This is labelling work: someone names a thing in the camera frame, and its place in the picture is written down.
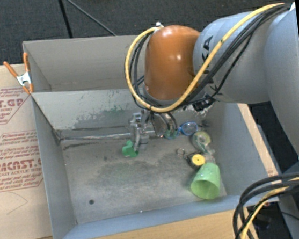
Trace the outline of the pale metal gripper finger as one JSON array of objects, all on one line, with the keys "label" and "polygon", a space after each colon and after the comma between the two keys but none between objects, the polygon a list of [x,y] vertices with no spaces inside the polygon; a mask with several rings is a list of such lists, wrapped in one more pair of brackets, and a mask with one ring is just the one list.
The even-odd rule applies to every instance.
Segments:
[{"label": "pale metal gripper finger", "polygon": [[148,134],[147,134],[147,111],[141,111],[140,113],[135,114],[135,120],[136,120],[136,138],[137,143],[139,145],[147,144],[148,143]]},{"label": "pale metal gripper finger", "polygon": [[131,122],[130,123],[130,133],[131,133],[131,140],[133,142],[133,148],[134,148],[134,152],[138,153],[139,152],[139,148],[140,148],[140,137],[141,137],[141,133],[140,133],[140,128],[138,123],[136,122]]}]

